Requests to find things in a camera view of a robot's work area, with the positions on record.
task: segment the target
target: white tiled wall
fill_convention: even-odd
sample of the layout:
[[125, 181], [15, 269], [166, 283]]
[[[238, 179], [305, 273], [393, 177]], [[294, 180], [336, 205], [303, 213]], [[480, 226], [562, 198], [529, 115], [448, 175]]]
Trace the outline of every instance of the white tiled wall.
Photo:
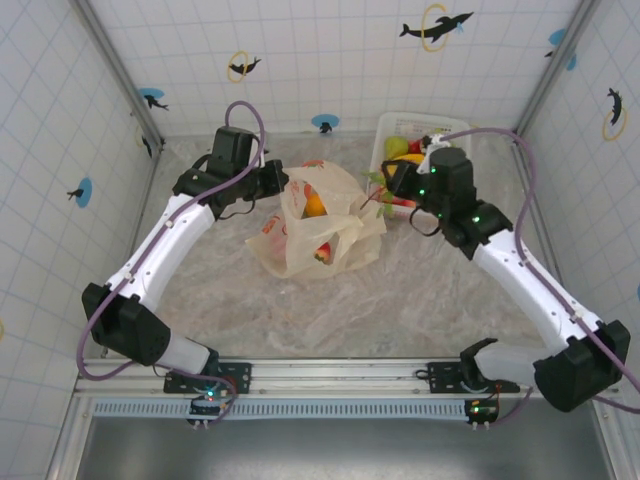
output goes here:
[[[209, 134], [239, 99], [254, 103], [271, 131], [317, 130], [311, 118], [320, 113], [340, 117], [342, 130], [373, 130], [386, 111], [515, 126], [550, 61], [550, 35], [567, 26], [579, 0], [439, 2], [447, 15], [473, 15], [442, 50], [427, 52], [420, 38], [399, 34], [403, 23], [420, 29], [433, 3], [93, 2], [136, 85], [165, 93], [160, 103], [169, 111], [151, 110], [165, 136]], [[442, 15], [431, 8], [425, 27]], [[238, 50], [261, 62], [231, 83]], [[234, 120], [251, 117], [238, 112]]]
[[[42, 478], [77, 373], [80, 296], [128, 253], [151, 160], [66, 0], [0, 2], [0, 478]], [[67, 191], [89, 177], [85, 209]]]
[[[604, 320], [629, 328], [628, 364], [640, 375], [640, 2], [604, 1], [577, 55], [529, 135], [540, 163], [538, 199], [565, 283]], [[605, 141], [609, 88], [626, 114], [614, 129], [605, 126], [607, 137], [619, 134]], [[640, 405], [635, 392], [624, 392]]]

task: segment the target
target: yellow ring sticker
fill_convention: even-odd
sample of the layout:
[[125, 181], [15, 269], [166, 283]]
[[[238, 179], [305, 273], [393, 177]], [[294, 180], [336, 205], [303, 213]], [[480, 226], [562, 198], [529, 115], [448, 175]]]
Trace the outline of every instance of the yellow ring sticker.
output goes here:
[[[231, 65], [233, 64], [233, 61], [236, 58], [238, 58], [240, 55], [244, 57], [244, 69], [242, 71], [242, 76], [240, 78], [234, 79], [231, 77], [231, 71], [232, 71]], [[231, 57], [231, 60], [229, 60], [229, 65], [227, 66], [227, 78], [232, 83], [240, 83], [244, 79], [244, 77], [247, 76], [247, 68], [249, 68], [249, 54], [244, 50], [238, 50], [236, 53], [233, 54], [233, 57]]]
[[449, 34], [445, 34], [444, 36], [444, 42], [442, 42], [442, 45], [440, 45], [438, 48], [429, 48], [429, 46], [424, 42], [424, 22], [427, 19], [427, 15], [429, 15], [429, 12], [431, 10], [433, 10], [434, 8], [439, 8], [442, 13], [447, 13], [447, 9], [444, 8], [441, 4], [439, 3], [434, 3], [433, 5], [429, 5], [426, 10], [424, 11], [424, 15], [422, 15], [422, 23], [420, 24], [420, 38], [422, 39], [422, 48], [424, 48], [424, 50], [426, 52], [439, 52], [440, 50], [442, 50], [444, 48], [444, 46], [447, 44], [447, 40], [449, 39]]
[[613, 111], [610, 111], [606, 117], [604, 117], [604, 122], [602, 123], [602, 138], [605, 139], [607, 142], [613, 142], [614, 140], [616, 140], [620, 135], [622, 135], [622, 132], [624, 132], [624, 129], [627, 128], [627, 120], [629, 120], [629, 115], [627, 115], [627, 109], [624, 107], [621, 107], [622, 113], [624, 114], [624, 120], [622, 121], [622, 127], [620, 127], [620, 131], [618, 133], [616, 133], [614, 136], [610, 137], [608, 135], [607, 132], [607, 126], [609, 124], [609, 120], [611, 119], [611, 117], [613, 117]]
[[140, 129], [140, 125], [136, 125], [136, 131], [133, 132], [133, 139], [135, 140], [136, 145], [138, 145], [138, 148], [142, 148], [143, 147], [142, 131]]

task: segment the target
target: marble surface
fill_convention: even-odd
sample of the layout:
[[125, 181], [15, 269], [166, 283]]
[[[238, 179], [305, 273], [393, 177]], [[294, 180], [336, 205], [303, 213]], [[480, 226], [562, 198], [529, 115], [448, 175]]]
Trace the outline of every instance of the marble surface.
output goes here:
[[[374, 134], [273, 135], [267, 158], [285, 166], [325, 159], [361, 182]], [[141, 224], [159, 218], [178, 176], [211, 147], [212, 138], [169, 140]], [[512, 220], [524, 195], [514, 159], [499, 137], [474, 138], [479, 197]], [[280, 280], [245, 245], [279, 206], [258, 202], [250, 215], [216, 223], [169, 282], [158, 316], [175, 331], [222, 355], [278, 357], [455, 356], [488, 336], [537, 346], [531, 323], [495, 280], [440, 236], [424, 238], [406, 220], [387, 220], [380, 259], [330, 280]], [[246, 210], [239, 202], [229, 211]], [[540, 252], [528, 222], [525, 241]]]

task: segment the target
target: white plastic basket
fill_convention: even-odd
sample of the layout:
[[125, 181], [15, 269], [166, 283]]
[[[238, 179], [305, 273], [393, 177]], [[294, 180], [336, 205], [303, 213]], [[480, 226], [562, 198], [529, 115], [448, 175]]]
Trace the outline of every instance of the white plastic basket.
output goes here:
[[[373, 144], [373, 156], [371, 157], [370, 171], [375, 172], [380, 169], [380, 165], [385, 160], [384, 158], [384, 142], [387, 137], [395, 135], [406, 137], [409, 141], [417, 140], [425, 135], [442, 133], [446, 135], [448, 133], [461, 132], [463, 130], [469, 130], [471, 127], [468, 123], [462, 120], [456, 120], [453, 118], [440, 117], [437, 115], [426, 115], [421, 113], [403, 113], [403, 112], [388, 112], [380, 116], [378, 120], [378, 130], [376, 131], [376, 139]], [[467, 157], [471, 158], [471, 136], [461, 137], [451, 142], [456, 147], [462, 148]], [[376, 185], [372, 185], [371, 181], [367, 183], [368, 195], [373, 194], [377, 188]], [[392, 206], [394, 216], [408, 217], [412, 209], [404, 207], [402, 205]], [[420, 211], [416, 216], [431, 216], [426, 212]]]

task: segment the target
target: green fruit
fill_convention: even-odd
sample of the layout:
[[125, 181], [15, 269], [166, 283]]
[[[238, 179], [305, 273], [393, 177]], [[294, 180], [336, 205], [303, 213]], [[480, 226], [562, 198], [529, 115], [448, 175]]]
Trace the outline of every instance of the green fruit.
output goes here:
[[386, 160], [409, 153], [409, 141], [404, 137], [388, 137], [384, 141], [384, 155]]

